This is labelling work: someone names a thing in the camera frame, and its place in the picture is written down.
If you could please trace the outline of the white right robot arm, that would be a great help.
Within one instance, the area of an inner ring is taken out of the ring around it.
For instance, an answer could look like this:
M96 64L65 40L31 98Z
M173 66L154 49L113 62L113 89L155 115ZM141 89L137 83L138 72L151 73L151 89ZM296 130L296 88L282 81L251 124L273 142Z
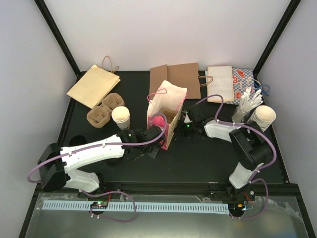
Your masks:
M238 162L229 176L230 184L225 187L231 200L238 199L255 174L273 164L277 157L274 145L256 122L235 124L208 118L197 105L182 111L178 131L184 136L199 134L232 143Z

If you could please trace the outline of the cake print paper bag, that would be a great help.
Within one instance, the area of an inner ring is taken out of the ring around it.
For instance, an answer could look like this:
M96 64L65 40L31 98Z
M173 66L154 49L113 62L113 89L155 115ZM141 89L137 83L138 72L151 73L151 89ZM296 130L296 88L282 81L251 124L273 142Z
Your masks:
M157 125L164 128L166 126L165 143L162 146L164 150L167 150L170 145L186 96L186 88L175 86L166 80L162 82L156 92L147 96L149 102L147 127Z

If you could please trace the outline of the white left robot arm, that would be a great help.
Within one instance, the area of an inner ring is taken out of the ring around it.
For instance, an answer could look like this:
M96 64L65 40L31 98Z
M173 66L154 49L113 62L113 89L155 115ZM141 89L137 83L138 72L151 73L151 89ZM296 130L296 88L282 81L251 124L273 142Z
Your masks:
M44 192L64 187L84 190L95 198L103 197L106 185L96 172L81 171L81 167L99 161L121 158L134 160L156 152L165 143L165 135L159 126L147 130L126 129L106 139L72 147L59 147L53 143L46 147L38 160L40 183Z

